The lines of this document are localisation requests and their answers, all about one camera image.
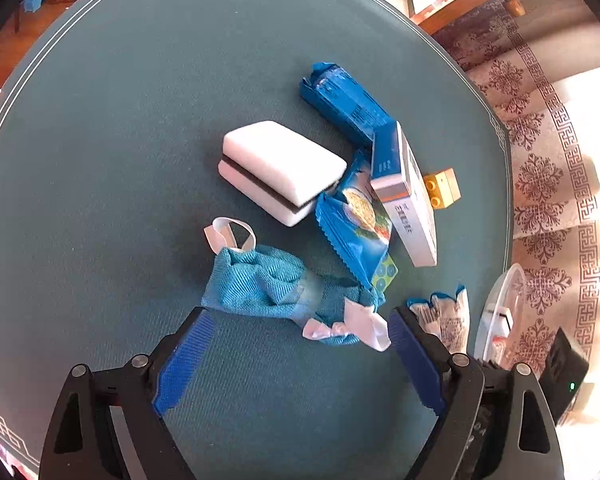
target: blue wrapper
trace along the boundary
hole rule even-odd
[[[316,63],[300,82],[300,95],[357,148],[369,148],[374,128],[393,121],[355,79],[335,63]]]
[[[315,217],[325,236],[356,279],[371,288],[376,269],[387,254],[391,221],[369,183],[366,150],[357,150],[335,192],[323,192]]]

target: white ribbon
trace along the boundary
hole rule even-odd
[[[329,328],[311,318],[302,330],[302,336],[313,341],[349,334],[358,336],[365,345],[379,352],[384,352],[391,344],[384,318],[374,312],[372,306],[360,305],[349,298],[344,298],[344,322],[337,321]]]
[[[231,224],[238,224],[239,226],[247,229],[247,232],[249,233],[249,237],[240,248],[238,248],[238,244],[235,241]],[[206,241],[208,241],[209,245],[211,246],[211,250],[216,254],[218,254],[225,247],[240,252],[251,251],[256,247],[256,235],[253,233],[251,226],[245,222],[241,222],[240,220],[227,218],[225,216],[219,216],[212,222],[211,225],[205,227],[205,236]]]

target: blue and white box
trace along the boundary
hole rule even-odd
[[[376,128],[371,187],[389,214],[415,267],[438,263],[433,208],[400,123]]]

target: transparent plastic container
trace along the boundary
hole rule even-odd
[[[525,271],[513,264],[496,280],[484,303],[475,337],[476,359],[501,363],[506,339],[520,322],[525,297]]]

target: silver bolt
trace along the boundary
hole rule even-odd
[[[518,363],[516,365],[516,370],[518,371],[518,373],[520,375],[529,375],[529,374],[531,374],[531,368],[529,368],[529,365],[524,364],[524,363]]]
[[[82,377],[87,373],[87,367],[85,365],[76,365],[71,370],[71,375],[74,377]]]
[[[142,368],[149,362],[149,358],[144,354],[138,354],[131,359],[131,365],[133,368]]]
[[[458,366],[467,366],[469,364],[469,358],[464,354],[454,354],[451,360]]]

